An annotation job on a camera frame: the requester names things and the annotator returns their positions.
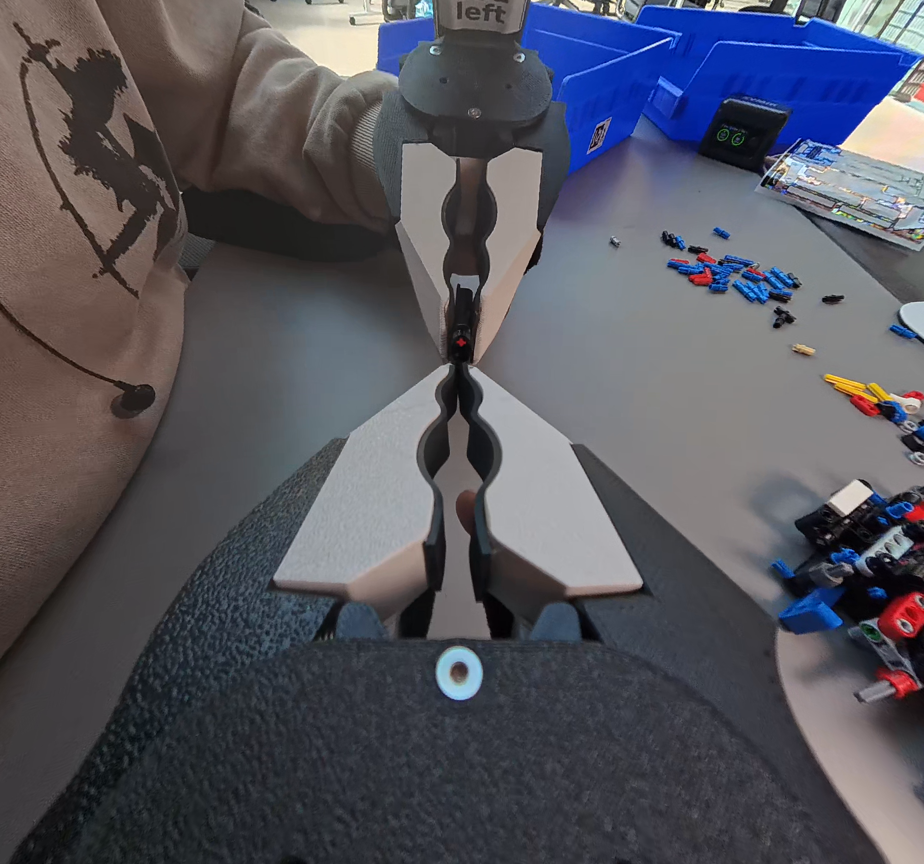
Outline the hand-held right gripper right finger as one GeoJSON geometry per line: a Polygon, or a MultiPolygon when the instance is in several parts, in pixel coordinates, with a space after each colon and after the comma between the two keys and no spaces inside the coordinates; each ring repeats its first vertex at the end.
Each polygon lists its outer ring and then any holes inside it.
{"type": "Polygon", "coordinates": [[[551,604],[643,589],[572,442],[475,367],[468,463],[480,479],[469,569],[492,639],[534,626],[551,604]]]}

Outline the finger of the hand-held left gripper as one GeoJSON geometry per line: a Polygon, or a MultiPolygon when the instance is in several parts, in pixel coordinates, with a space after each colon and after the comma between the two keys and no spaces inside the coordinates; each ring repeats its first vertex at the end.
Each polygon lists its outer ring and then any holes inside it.
{"type": "Polygon", "coordinates": [[[539,152],[519,148],[468,159],[468,172],[479,173],[475,364],[496,338],[538,245],[541,166],[539,152]]]}
{"type": "Polygon", "coordinates": [[[403,145],[396,231],[423,321],[443,361],[449,306],[444,266],[451,245],[445,208],[456,184],[452,157],[433,144],[403,145]]]}

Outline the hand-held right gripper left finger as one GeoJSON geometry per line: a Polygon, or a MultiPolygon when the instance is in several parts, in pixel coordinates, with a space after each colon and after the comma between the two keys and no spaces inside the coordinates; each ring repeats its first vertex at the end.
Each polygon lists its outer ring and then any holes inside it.
{"type": "Polygon", "coordinates": [[[276,588],[363,603],[426,639],[445,575],[445,507],[435,478],[451,452],[456,368],[412,386],[352,431],[288,547],[276,588]]]}

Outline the black striped toy panel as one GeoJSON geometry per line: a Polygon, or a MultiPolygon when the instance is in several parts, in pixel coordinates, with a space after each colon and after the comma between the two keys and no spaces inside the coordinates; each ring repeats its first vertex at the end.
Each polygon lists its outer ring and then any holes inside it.
{"type": "Polygon", "coordinates": [[[447,325],[446,355],[450,363],[469,365],[474,361],[478,307],[475,293],[458,284],[447,325]]]}

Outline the brick-built toy race car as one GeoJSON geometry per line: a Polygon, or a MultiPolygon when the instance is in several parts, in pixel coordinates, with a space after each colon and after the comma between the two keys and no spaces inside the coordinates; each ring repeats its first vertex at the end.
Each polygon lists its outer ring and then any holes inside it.
{"type": "Polygon", "coordinates": [[[791,601],[778,624],[795,635],[843,629],[878,662],[865,705],[923,687],[923,489],[879,494],[864,479],[794,521],[806,555],[770,565],[791,601]]]}

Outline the person's left forearm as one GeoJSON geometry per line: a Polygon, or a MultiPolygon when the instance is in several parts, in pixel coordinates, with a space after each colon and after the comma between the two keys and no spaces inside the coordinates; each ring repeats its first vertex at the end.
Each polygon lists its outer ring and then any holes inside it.
{"type": "Polygon", "coordinates": [[[395,76],[352,77],[317,64],[262,18],[246,12],[232,68],[227,113],[214,156],[183,173],[207,192],[246,190],[318,223],[391,225],[373,138],[395,76]]]}

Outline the blue plastic bin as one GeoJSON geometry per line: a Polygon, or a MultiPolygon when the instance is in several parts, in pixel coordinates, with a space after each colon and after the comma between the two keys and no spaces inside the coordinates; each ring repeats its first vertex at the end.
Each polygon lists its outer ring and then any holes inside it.
{"type": "MultiPolygon", "coordinates": [[[[394,39],[434,40],[421,21],[385,26],[380,53],[397,53],[394,39]]],[[[620,23],[611,18],[531,3],[522,46],[537,51],[552,74],[552,99],[565,107],[568,173],[625,139],[673,47],[670,32],[620,23]]]]}
{"type": "Polygon", "coordinates": [[[674,142],[699,144],[723,101],[750,97],[791,110],[777,151],[840,145],[922,59],[816,18],[646,5],[636,25],[676,35],[644,108],[674,142]]]}

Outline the pile of small toy pins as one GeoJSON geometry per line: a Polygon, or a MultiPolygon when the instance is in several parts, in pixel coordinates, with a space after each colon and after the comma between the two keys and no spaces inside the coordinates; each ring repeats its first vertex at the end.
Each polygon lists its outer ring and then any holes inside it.
{"type": "Polygon", "coordinates": [[[778,267],[762,268],[756,260],[731,254],[713,257],[705,247],[687,244],[679,234],[668,230],[660,238],[664,246],[676,252],[665,267],[712,294],[724,295],[733,290],[751,304],[773,301],[785,305],[802,287],[794,274],[778,267]]]}

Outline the black charger box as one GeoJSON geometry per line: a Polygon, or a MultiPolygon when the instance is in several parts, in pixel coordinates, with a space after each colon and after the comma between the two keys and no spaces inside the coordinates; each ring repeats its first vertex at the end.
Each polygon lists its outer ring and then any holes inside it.
{"type": "Polygon", "coordinates": [[[698,154],[748,172],[762,173],[770,148],[792,114],[792,108],[744,95],[721,101],[698,154]]]}

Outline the printed instruction booklet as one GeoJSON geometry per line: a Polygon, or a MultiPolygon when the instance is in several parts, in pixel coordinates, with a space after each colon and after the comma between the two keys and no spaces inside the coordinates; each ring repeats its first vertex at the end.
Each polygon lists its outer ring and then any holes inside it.
{"type": "Polygon", "coordinates": [[[921,171],[801,139],[762,175],[757,191],[895,246],[922,251],[921,171]]]}

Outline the pile of mixed toy pieces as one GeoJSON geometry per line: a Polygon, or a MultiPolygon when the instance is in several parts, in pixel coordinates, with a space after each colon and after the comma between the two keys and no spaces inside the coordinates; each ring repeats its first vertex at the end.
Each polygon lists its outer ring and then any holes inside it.
{"type": "Polygon", "coordinates": [[[834,374],[823,374],[823,381],[866,418],[891,426],[901,443],[904,456],[923,466],[923,395],[921,392],[894,394],[877,383],[861,383],[834,374]]]}

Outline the person's beige hoodie torso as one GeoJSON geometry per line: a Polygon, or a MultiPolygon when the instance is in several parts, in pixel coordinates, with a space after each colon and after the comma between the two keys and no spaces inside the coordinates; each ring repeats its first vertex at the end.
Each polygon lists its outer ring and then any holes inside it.
{"type": "Polygon", "coordinates": [[[103,375],[133,419],[2,317],[2,651],[151,440],[183,333],[183,173],[214,156],[244,0],[2,0],[2,302],[103,375]]]}

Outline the black hoodie drawstring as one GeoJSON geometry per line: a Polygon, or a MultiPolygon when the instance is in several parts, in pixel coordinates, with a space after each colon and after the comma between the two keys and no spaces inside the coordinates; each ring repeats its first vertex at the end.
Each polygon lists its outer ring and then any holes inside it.
{"type": "Polygon", "coordinates": [[[153,386],[118,380],[79,364],[26,327],[4,302],[1,302],[1,315],[20,335],[64,366],[117,390],[117,395],[110,405],[114,416],[121,419],[133,419],[153,407],[157,399],[156,390],[153,386]]]}

